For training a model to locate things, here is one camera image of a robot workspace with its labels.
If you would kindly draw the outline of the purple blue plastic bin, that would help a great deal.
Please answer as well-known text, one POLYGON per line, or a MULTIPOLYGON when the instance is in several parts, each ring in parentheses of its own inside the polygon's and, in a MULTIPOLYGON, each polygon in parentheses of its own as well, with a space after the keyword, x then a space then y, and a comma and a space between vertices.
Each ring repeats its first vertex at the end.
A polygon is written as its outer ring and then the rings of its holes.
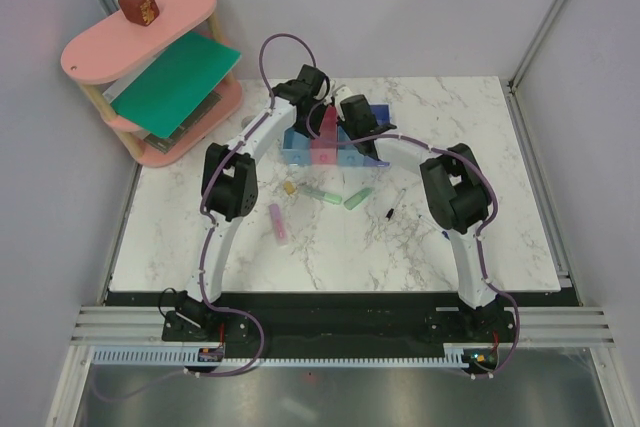
MULTIPOLYGON (((391 122, 390 108, 388 104, 374 104, 371 106, 371 108, 379 125, 391 122)), ((370 157, 364 157, 362 166, 381 168, 388 167, 389 163, 384 161, 376 161, 370 157)))

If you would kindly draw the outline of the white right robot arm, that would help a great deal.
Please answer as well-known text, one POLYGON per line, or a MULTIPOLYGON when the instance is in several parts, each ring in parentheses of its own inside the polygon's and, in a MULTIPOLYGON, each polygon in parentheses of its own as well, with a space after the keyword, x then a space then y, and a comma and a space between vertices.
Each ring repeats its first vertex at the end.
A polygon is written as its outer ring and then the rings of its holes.
POLYGON ((336 94, 337 122, 349 143, 364 156, 400 166, 418 175, 431 217, 447 233, 458 277, 458 328, 477 341, 499 322, 499 289, 489 278, 482 233, 498 211, 493 187, 471 148, 459 143, 448 149, 428 145, 380 124, 363 95, 336 94))

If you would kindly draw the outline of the light blue plastic bin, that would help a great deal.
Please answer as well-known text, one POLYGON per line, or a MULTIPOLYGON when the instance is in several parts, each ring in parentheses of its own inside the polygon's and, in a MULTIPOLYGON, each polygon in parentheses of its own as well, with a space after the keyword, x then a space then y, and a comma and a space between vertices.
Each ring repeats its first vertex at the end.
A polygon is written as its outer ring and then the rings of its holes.
POLYGON ((362 155, 353 145, 337 147, 336 163, 341 167, 373 167, 375 165, 371 158, 362 155))

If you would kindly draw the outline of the pink plastic bin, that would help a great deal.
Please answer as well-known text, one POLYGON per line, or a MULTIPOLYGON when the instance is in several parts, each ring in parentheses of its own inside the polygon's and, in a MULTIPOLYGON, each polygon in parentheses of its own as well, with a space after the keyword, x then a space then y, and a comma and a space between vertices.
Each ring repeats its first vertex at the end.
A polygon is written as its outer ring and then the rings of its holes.
POLYGON ((310 153, 313 165, 335 165, 337 163, 337 111, 329 106, 320 125, 319 138, 311 141, 310 153))

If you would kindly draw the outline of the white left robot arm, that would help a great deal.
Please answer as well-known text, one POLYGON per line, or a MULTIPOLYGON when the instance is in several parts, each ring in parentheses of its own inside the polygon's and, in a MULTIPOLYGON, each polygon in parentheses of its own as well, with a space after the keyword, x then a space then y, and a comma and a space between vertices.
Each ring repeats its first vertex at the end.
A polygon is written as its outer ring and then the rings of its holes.
POLYGON ((256 167, 272 144, 330 91, 326 74, 303 65, 298 76, 278 84, 269 103, 243 131, 225 145, 213 143, 205 153, 200 213, 212 226, 206 234, 198 270, 187 290, 174 295, 175 309, 165 314, 165 342, 213 342, 222 340, 222 328, 230 308, 214 302, 222 292, 222 280, 233 239, 242 221, 258 200, 256 167))

